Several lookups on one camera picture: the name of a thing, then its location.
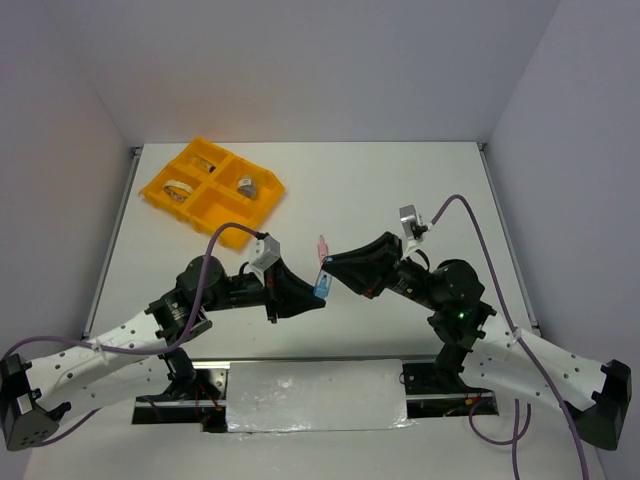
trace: pink object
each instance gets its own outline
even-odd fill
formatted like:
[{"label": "pink object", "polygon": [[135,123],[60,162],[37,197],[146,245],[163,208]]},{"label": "pink object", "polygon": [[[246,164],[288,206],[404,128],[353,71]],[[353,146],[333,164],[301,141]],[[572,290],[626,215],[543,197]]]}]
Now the pink object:
[{"label": "pink object", "polygon": [[320,235],[318,239],[318,260],[320,260],[320,265],[324,261],[325,257],[329,256],[329,245],[324,241],[324,237]]}]

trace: yellow-orange compartment box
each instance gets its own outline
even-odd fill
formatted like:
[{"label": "yellow-orange compartment box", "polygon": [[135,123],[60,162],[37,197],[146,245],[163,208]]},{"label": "yellow-orange compartment box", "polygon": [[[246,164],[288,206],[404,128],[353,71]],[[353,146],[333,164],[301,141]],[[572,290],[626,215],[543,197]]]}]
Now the yellow-orange compartment box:
[{"label": "yellow-orange compartment box", "polygon": [[[253,199],[238,193],[238,181],[248,175],[257,193]],[[188,185],[183,201],[165,190],[168,181]],[[284,186],[269,170],[258,167],[222,147],[197,137],[180,155],[171,160],[140,194],[156,208],[191,223],[198,232],[212,235],[226,222],[237,222],[257,229],[284,193]],[[240,250],[249,234],[227,229],[220,236],[224,246]]]}]

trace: black cable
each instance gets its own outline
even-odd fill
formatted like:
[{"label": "black cable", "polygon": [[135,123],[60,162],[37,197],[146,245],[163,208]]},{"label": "black cable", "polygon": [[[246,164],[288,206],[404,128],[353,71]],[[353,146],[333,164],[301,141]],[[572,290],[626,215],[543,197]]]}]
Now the black cable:
[{"label": "black cable", "polygon": [[420,255],[420,257],[424,260],[424,263],[427,264],[427,272],[431,270],[431,262],[429,261],[429,257],[427,257],[427,254],[420,249],[416,250],[416,253]]}]

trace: wall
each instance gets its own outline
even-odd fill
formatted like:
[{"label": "wall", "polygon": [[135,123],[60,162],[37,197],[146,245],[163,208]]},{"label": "wall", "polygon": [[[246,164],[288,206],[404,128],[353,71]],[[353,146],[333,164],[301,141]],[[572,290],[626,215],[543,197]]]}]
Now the wall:
[{"label": "wall", "polygon": [[[489,141],[545,335],[640,372],[640,3],[563,0]],[[610,480],[638,478],[640,402]]]},{"label": "wall", "polygon": [[[0,64],[4,352],[36,333],[81,334],[129,162],[38,2],[2,0]],[[0,447],[0,477],[22,478],[27,458]]]},{"label": "wall", "polygon": [[48,2],[130,144],[487,140],[558,0]]}]

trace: white table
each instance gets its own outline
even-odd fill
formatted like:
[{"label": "white table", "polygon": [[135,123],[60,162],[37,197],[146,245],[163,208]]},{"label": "white table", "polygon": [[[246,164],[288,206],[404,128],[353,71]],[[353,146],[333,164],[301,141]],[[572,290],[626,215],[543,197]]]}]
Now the white table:
[{"label": "white table", "polygon": [[[289,268],[309,283],[318,272],[323,234],[334,253],[363,246],[385,230],[400,233],[398,208],[413,203],[425,220],[453,193],[473,205],[508,306],[519,325],[528,314],[481,156],[474,143],[223,144],[272,170],[287,195],[262,226],[282,246]],[[173,287],[175,276],[201,255],[207,237],[152,208],[137,192],[184,145],[145,145],[96,311],[93,333],[131,318]],[[464,258],[497,307],[477,238],[466,212],[452,205],[428,233],[432,264]],[[228,272],[246,258],[224,248]],[[214,328],[185,346],[194,359],[436,354],[441,347],[429,312],[391,292],[374,301],[334,282],[327,307],[267,322],[264,309],[213,313]],[[511,400],[498,398],[500,418],[481,418],[488,433],[508,436]],[[395,431],[288,435],[205,435],[192,425],[131,426],[133,401],[104,409],[58,445],[34,451],[28,479],[139,479],[211,475],[220,478],[486,478],[511,479],[508,451],[475,438],[465,419],[425,419]],[[523,478],[575,479],[578,461],[564,420],[536,411],[520,447]],[[587,448],[592,478],[604,478]]]}]

